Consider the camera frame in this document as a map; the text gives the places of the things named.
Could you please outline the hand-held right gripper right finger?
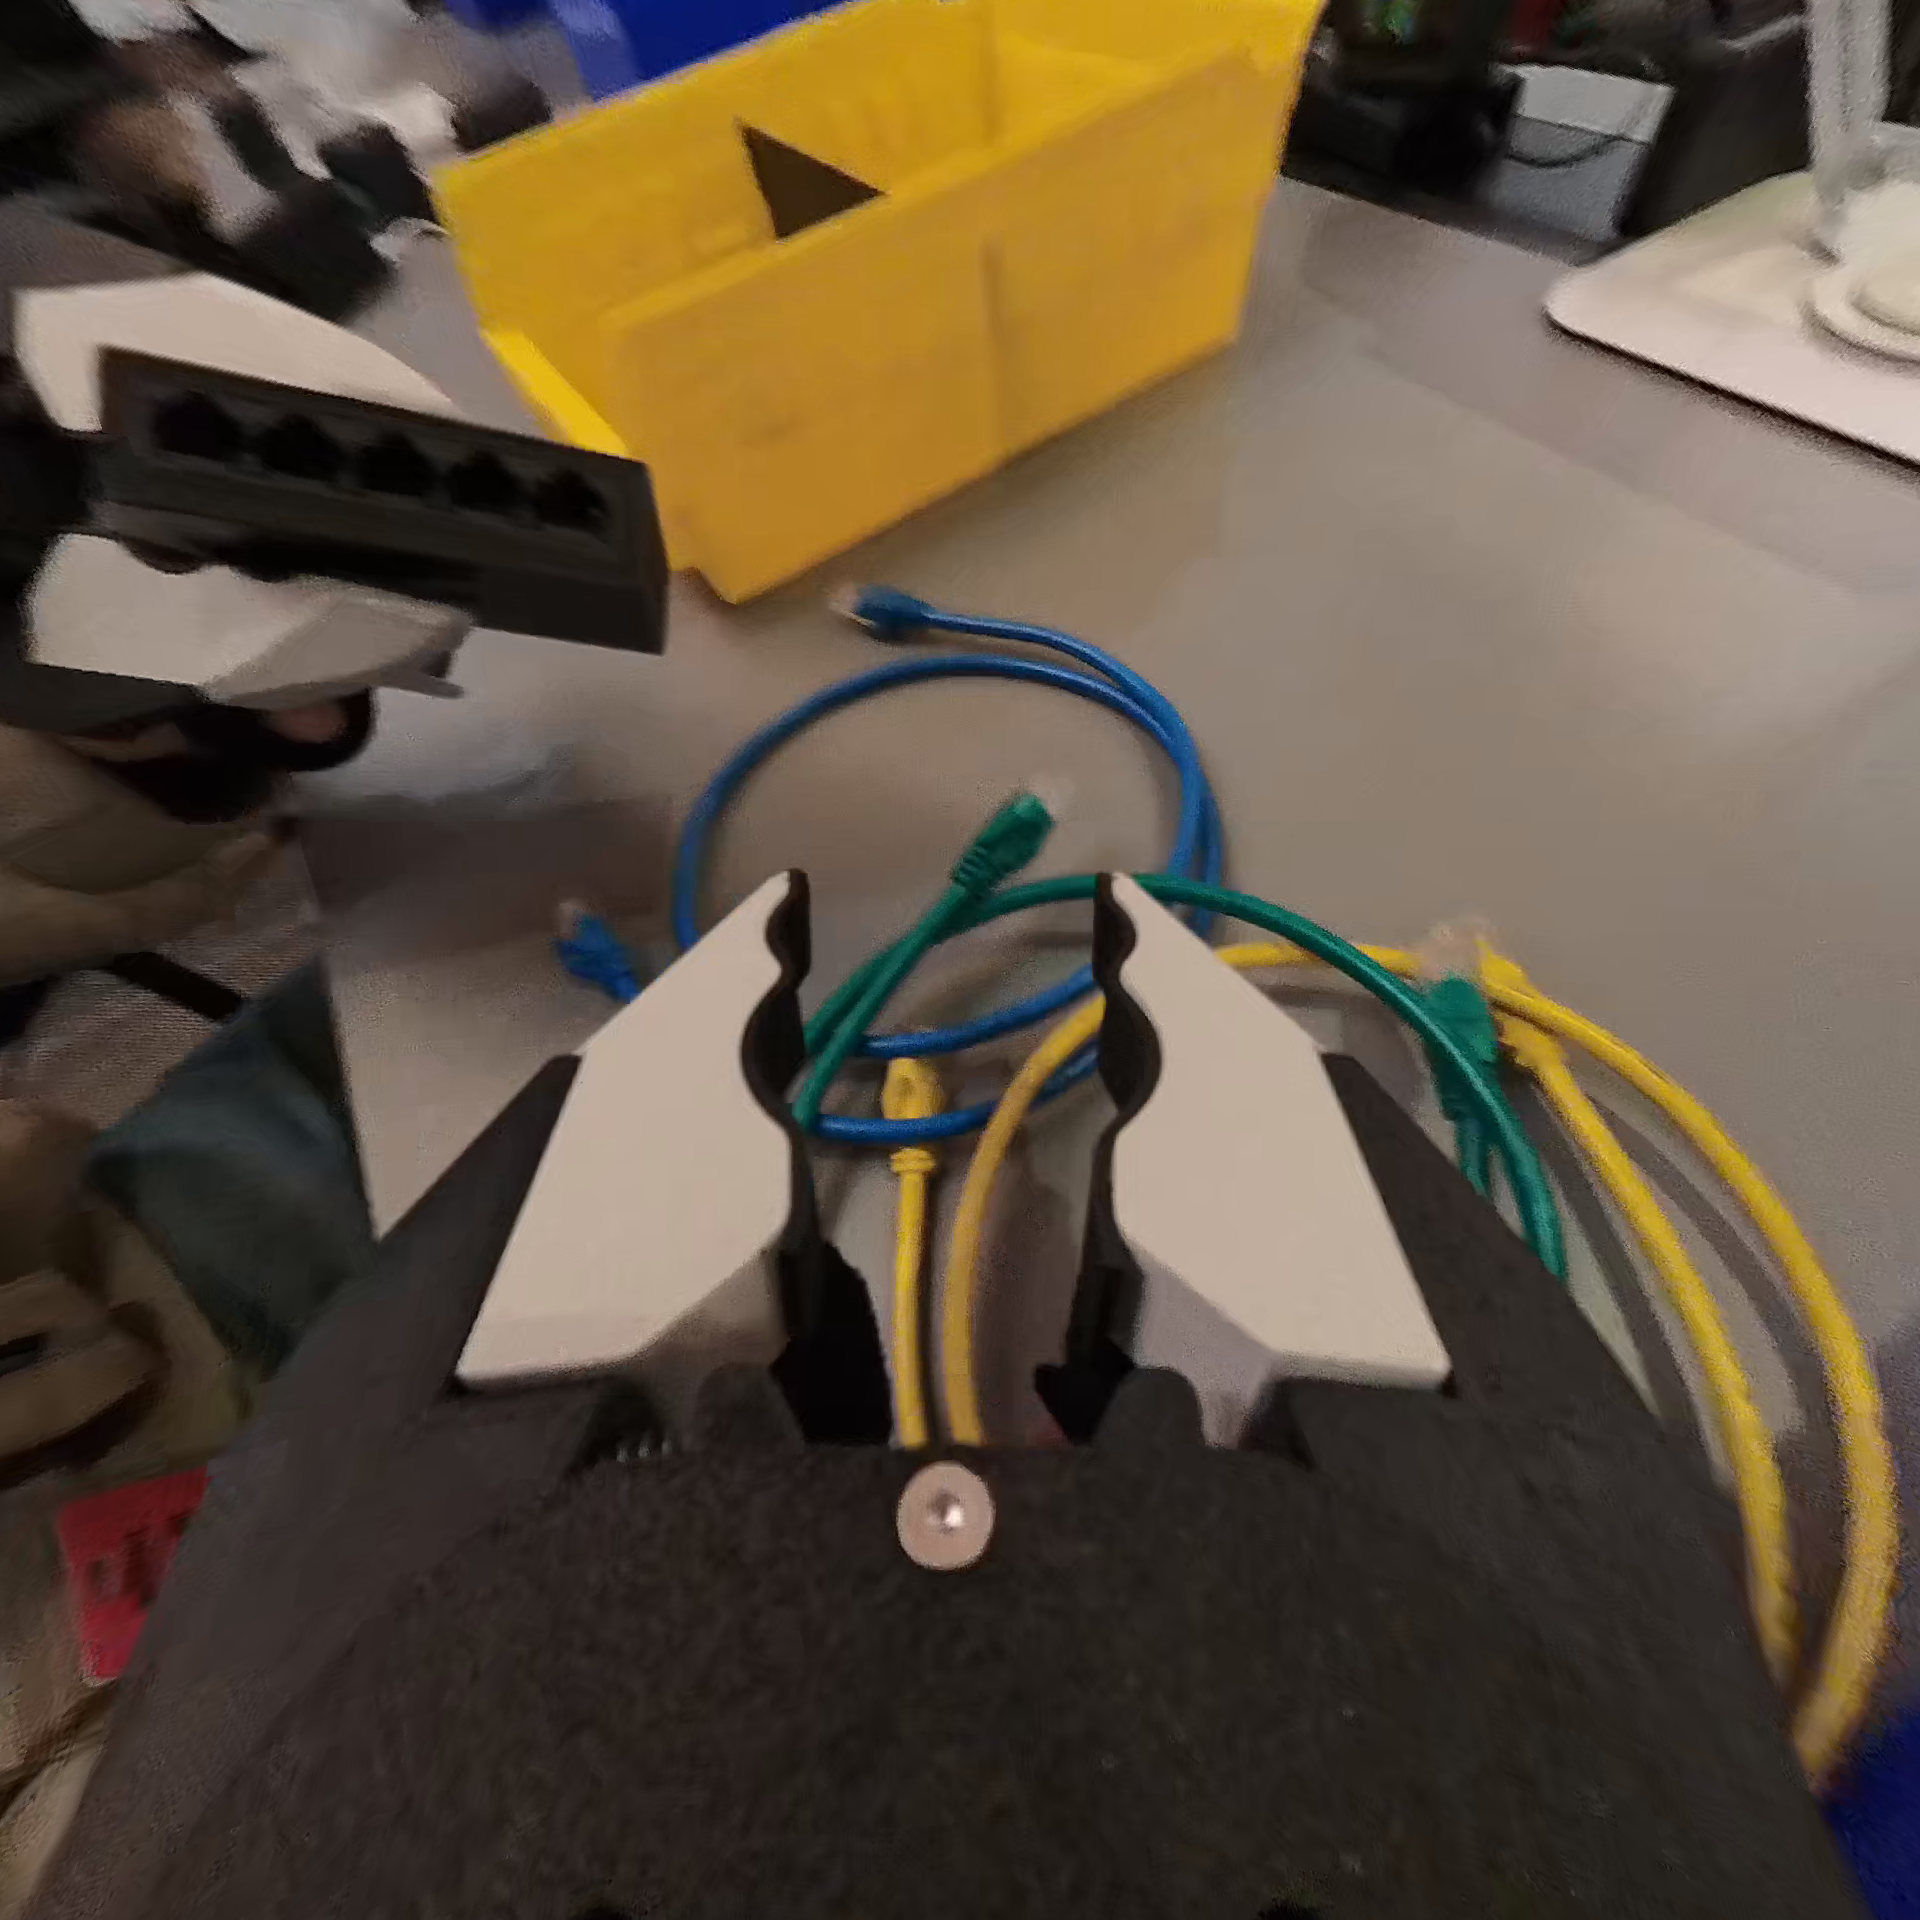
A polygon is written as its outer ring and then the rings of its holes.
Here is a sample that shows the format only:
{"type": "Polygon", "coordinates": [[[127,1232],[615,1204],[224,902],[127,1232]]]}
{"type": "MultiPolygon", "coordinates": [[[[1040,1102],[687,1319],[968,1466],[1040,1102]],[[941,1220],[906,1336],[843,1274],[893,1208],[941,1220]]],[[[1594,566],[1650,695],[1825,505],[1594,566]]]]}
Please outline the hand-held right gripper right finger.
{"type": "Polygon", "coordinates": [[[1442,1392],[1453,1356],[1322,1046],[1135,881],[1095,891],[1098,1082],[1061,1356],[1035,1371],[1086,1442],[1127,1374],[1191,1382],[1231,1449],[1281,1382],[1442,1392]]]}

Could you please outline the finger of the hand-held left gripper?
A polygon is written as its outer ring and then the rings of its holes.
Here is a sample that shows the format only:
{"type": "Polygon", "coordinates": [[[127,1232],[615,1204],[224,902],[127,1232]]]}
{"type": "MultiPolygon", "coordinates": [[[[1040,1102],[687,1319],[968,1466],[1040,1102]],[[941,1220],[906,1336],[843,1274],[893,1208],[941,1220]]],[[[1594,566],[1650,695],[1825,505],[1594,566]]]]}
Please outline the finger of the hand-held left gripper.
{"type": "Polygon", "coordinates": [[[26,666],[122,711],[421,690],[464,637],[468,613],[400,592],[317,573],[257,584],[225,566],[166,573],[110,537],[53,541],[20,601],[26,666]]]}
{"type": "Polygon", "coordinates": [[[100,428],[110,352],[274,381],[321,398],[390,404],[441,421],[457,415],[457,408],[398,353],[219,274],[11,294],[11,362],[60,428],[100,428]]]}

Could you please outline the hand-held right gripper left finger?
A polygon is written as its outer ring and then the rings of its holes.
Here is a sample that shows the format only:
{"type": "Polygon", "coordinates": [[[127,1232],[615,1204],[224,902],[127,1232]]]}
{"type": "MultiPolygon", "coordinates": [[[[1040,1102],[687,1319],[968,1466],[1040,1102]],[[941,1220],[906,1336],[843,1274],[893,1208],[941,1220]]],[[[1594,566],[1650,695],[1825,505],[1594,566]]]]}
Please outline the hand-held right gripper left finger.
{"type": "Polygon", "coordinates": [[[874,1303],[786,1110],[805,974],[809,881],[779,870],[572,1052],[457,1387],[615,1382],[682,1449],[748,1371],[805,1442],[893,1438],[874,1303]]]}

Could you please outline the black ethernet switch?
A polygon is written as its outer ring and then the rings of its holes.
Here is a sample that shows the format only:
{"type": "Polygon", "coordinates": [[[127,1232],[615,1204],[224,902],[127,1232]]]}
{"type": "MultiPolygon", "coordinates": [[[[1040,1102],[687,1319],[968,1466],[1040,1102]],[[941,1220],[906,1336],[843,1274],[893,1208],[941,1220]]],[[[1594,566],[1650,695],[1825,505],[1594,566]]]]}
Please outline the black ethernet switch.
{"type": "Polygon", "coordinates": [[[140,555],[317,573],[479,631],[665,654],[670,566],[643,462],[135,352],[100,357],[86,532],[140,555]]]}

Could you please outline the yellow storage bin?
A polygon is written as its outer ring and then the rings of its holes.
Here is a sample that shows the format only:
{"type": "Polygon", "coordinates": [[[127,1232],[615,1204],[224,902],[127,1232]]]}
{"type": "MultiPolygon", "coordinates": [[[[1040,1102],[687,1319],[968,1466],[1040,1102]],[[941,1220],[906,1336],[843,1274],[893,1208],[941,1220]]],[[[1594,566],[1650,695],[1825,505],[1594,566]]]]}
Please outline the yellow storage bin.
{"type": "Polygon", "coordinates": [[[874,0],[432,176],[494,362],[748,603],[1224,352],[1322,4],[874,0]],[[772,242],[737,122],[883,201],[772,242]]]}

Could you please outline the person's left forearm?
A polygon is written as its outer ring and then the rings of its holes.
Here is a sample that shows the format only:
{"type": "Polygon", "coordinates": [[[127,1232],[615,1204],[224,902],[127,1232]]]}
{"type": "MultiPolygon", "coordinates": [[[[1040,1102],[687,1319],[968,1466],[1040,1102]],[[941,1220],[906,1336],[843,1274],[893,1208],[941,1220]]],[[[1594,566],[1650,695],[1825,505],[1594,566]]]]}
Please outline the person's left forearm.
{"type": "Polygon", "coordinates": [[[279,854],[279,776],[104,760],[0,730],[0,982],[20,989],[225,923],[279,854]]]}

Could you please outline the person's dark trousers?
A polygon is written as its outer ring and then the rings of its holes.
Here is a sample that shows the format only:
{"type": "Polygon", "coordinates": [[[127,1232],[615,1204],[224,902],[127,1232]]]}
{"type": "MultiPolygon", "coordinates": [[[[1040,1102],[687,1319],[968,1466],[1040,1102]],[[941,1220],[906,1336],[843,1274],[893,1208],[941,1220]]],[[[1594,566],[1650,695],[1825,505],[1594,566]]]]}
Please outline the person's dark trousers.
{"type": "Polygon", "coordinates": [[[86,1179],[225,1356],[271,1380],[377,1259],[321,964],[172,1067],[100,1133],[86,1179]]]}

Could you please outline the black bin divider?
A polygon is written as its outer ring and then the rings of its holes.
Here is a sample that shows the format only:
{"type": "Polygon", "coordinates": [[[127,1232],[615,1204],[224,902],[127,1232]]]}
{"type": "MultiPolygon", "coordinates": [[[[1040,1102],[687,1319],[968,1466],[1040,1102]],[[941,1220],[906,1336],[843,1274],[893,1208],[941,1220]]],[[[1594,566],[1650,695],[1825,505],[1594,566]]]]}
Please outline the black bin divider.
{"type": "Polygon", "coordinates": [[[737,145],[748,154],[757,197],[767,201],[772,242],[791,242],[809,229],[852,214],[858,204],[883,201],[883,188],[748,122],[737,122],[737,145]]]}

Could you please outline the red card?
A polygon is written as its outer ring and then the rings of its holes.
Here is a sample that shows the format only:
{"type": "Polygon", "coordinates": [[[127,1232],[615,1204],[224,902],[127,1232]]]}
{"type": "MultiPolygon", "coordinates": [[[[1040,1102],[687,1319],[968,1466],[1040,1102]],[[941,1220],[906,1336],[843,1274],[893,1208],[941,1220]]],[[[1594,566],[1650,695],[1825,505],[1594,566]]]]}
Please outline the red card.
{"type": "Polygon", "coordinates": [[[110,1687],[129,1666],[143,1618],[202,1500],[203,1466],[192,1466],[58,1511],[60,1587],[86,1687],[110,1687]]]}

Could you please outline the wooden stand with white base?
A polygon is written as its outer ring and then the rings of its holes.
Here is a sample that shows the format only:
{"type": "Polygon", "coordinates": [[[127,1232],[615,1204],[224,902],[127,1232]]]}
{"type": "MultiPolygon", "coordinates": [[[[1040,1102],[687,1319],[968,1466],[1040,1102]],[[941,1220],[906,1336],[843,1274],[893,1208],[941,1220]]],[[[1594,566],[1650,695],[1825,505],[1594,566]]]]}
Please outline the wooden stand with white base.
{"type": "Polygon", "coordinates": [[[1913,4],[1805,8],[1811,162],[1560,274],[1600,352],[1920,462],[1913,4]]]}

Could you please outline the black power station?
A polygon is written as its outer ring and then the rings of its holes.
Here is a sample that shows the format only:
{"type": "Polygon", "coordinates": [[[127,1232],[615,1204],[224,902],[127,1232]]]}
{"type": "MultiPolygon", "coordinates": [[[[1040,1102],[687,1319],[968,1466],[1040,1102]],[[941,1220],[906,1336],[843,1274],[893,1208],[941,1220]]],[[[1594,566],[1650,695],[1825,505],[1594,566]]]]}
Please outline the black power station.
{"type": "Polygon", "coordinates": [[[1459,197],[1506,157],[1522,80],[1508,0],[1330,0],[1309,43],[1285,173],[1459,197]]]}

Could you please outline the black power adapter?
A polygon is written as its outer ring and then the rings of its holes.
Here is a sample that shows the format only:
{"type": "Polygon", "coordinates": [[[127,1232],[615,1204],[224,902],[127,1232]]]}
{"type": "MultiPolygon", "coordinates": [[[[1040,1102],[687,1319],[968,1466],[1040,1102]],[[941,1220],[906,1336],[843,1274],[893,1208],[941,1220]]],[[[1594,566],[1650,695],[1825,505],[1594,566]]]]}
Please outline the black power adapter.
{"type": "Polygon", "coordinates": [[[1616,209],[1616,238],[1641,242],[1748,185],[1798,176],[1805,130],[1805,8],[1794,0],[1663,4],[1643,40],[1665,116],[1616,209]]]}

